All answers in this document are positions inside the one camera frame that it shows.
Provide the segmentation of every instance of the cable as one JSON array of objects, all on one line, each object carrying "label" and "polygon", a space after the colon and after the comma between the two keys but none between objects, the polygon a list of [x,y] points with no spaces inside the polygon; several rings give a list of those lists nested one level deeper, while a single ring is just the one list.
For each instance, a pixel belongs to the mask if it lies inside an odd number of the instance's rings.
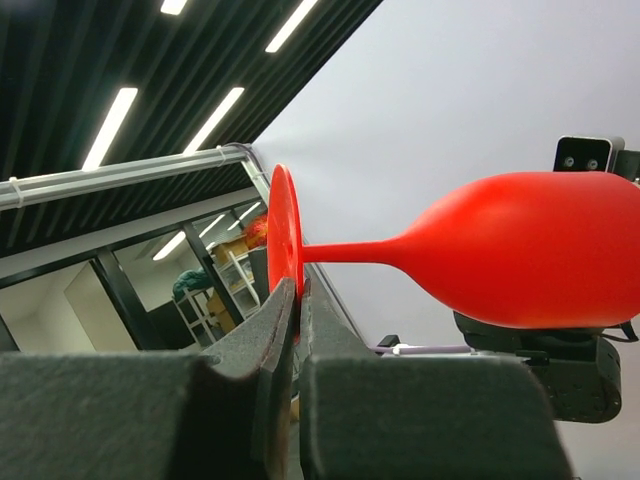
[{"label": "cable", "polygon": [[395,347],[370,347],[376,353],[390,353],[393,355],[446,355],[455,353],[471,353],[473,350],[467,345],[444,345],[440,347],[411,347],[396,345]]},{"label": "cable", "polygon": [[622,337],[616,337],[615,335],[609,335],[607,333],[601,333],[600,335],[598,335],[601,338],[606,338],[607,340],[611,340],[612,342],[619,342],[619,343],[635,343],[638,341],[638,338],[622,338]]}]

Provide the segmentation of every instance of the black foam pad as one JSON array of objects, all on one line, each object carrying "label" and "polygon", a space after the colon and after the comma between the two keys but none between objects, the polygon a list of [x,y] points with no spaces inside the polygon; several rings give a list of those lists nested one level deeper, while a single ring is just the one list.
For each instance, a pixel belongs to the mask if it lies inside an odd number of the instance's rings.
[{"label": "black foam pad", "polygon": [[294,298],[204,355],[1,355],[0,479],[279,478]]},{"label": "black foam pad", "polygon": [[312,355],[301,400],[311,478],[571,478],[542,389],[510,361]]}]

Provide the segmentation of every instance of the shelf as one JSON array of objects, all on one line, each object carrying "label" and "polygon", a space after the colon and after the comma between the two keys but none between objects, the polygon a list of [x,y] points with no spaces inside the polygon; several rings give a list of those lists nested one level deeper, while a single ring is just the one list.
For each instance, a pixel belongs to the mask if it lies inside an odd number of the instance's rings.
[{"label": "shelf", "polygon": [[245,312],[244,316],[249,318],[251,315],[253,315],[254,313],[257,313],[258,310],[260,310],[260,305],[253,307],[251,310],[248,310]]},{"label": "shelf", "polygon": [[207,290],[209,290],[211,287],[209,288],[201,288],[199,290],[188,290],[184,296],[178,300],[177,302],[175,302],[176,304],[180,305],[182,302],[189,300],[189,297],[195,297],[196,295],[200,295],[201,293],[206,293]]},{"label": "shelf", "polygon": [[[253,278],[250,278],[249,279],[249,284],[253,285],[254,283],[255,283],[255,280]],[[236,287],[234,289],[230,289],[231,295],[235,295],[236,293],[241,292],[242,290],[247,288],[249,286],[249,284],[243,283],[239,287]]]},{"label": "shelf", "polygon": [[[249,256],[249,254],[250,254],[251,252],[253,252],[254,250],[257,250],[258,248],[262,248],[262,247],[256,247],[256,248],[253,248],[253,249],[249,250],[248,252],[243,253],[242,255],[238,255],[238,256],[236,257],[236,260],[237,260],[238,262],[239,262],[239,261],[241,261],[241,260],[244,260],[245,258],[247,258],[247,257]],[[219,267],[219,268],[218,268],[218,270],[219,270],[220,272],[224,272],[225,270],[228,270],[228,269],[229,269],[229,267],[231,267],[231,266],[233,266],[233,260],[229,260],[229,261],[228,261],[227,263],[225,263],[223,266]]]}]

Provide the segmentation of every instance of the white shelving unit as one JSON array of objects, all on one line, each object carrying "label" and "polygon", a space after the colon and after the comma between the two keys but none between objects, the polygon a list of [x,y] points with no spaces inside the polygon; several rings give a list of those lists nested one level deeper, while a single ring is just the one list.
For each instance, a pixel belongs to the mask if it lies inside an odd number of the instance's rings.
[{"label": "white shelving unit", "polygon": [[249,252],[235,256],[227,252],[230,261],[218,268],[220,277],[227,285],[240,307],[240,311],[247,319],[260,309],[260,299],[253,288],[253,272],[249,262]]},{"label": "white shelving unit", "polygon": [[[229,292],[236,300],[240,312],[247,319],[260,309],[260,299],[253,288],[254,280],[251,264],[249,263],[249,252],[237,257],[231,252],[227,252],[227,255],[230,261],[217,268],[217,270],[220,278],[222,278]],[[218,324],[218,320],[207,309],[207,302],[211,298],[208,290],[212,289],[185,289],[183,298],[178,301],[173,300],[193,340],[201,348],[205,348],[217,340],[212,328]],[[189,308],[195,313],[196,320],[189,320],[191,315],[186,313],[185,308]],[[202,338],[198,336],[195,330],[198,326],[202,326],[209,343],[203,343]]]},{"label": "white shelving unit", "polygon": [[[199,301],[202,297],[204,297],[204,305]],[[207,289],[188,290],[185,288],[184,297],[177,301],[175,298],[173,299],[173,303],[176,305],[178,312],[180,312],[180,316],[189,329],[189,333],[193,337],[195,343],[201,348],[205,348],[213,344],[217,340],[216,336],[211,330],[211,328],[216,325],[217,320],[215,319],[215,317],[211,316],[206,308],[206,304],[210,298],[211,296],[209,295]],[[191,310],[196,314],[196,320],[189,320],[189,317],[185,314],[184,308],[187,305],[189,305],[191,307]],[[202,341],[195,332],[195,328],[198,326],[202,326],[210,343],[203,345]]]}]

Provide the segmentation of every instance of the white wall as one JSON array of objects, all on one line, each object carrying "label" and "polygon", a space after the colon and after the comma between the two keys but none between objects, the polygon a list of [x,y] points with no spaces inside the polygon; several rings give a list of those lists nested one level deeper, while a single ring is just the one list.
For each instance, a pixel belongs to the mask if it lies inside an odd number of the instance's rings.
[{"label": "white wall", "polygon": [[138,350],[91,265],[80,270],[64,294],[96,351]]},{"label": "white wall", "polygon": [[51,352],[51,343],[38,315],[17,319],[8,327],[21,352]]},{"label": "white wall", "polygon": [[[551,170],[571,133],[640,149],[635,0],[385,0],[254,146],[288,164],[311,242],[385,238],[480,177]],[[370,343],[460,343],[451,312],[383,266],[327,272]],[[622,352],[624,410],[563,425],[583,478],[640,478],[640,349]]]},{"label": "white wall", "polygon": [[55,280],[38,308],[38,317],[47,335],[50,352],[96,351],[64,294],[85,265],[81,263],[56,272]]}]

